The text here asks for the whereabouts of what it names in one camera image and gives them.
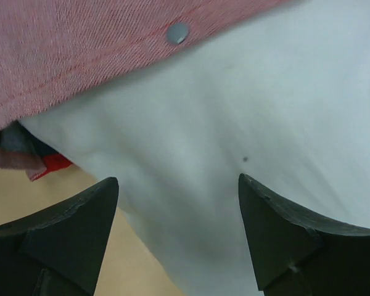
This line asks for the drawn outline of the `pink pillowcase with dark print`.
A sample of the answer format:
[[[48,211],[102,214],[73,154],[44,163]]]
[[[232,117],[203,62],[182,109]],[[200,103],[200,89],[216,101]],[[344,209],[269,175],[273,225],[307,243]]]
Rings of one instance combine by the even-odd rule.
[[[0,1],[0,168],[36,180],[69,166],[3,131],[112,78],[279,6],[279,1]]]

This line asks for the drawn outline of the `white pillow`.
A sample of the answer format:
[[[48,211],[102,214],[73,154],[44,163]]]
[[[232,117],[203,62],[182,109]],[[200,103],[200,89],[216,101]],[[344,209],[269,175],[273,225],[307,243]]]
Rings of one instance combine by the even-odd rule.
[[[286,4],[21,123],[118,179],[185,294],[257,295],[240,174],[370,228],[370,1]]]

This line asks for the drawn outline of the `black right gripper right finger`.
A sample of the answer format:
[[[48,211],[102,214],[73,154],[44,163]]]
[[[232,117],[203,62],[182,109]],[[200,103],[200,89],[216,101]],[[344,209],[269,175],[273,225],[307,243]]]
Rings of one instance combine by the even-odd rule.
[[[265,295],[370,296],[370,229],[320,215],[247,175],[238,193]]]

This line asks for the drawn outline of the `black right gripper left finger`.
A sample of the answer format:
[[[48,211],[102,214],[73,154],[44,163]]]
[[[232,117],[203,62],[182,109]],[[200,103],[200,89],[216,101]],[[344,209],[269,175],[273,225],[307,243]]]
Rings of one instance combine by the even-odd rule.
[[[117,200],[110,177],[0,225],[0,295],[94,295]]]

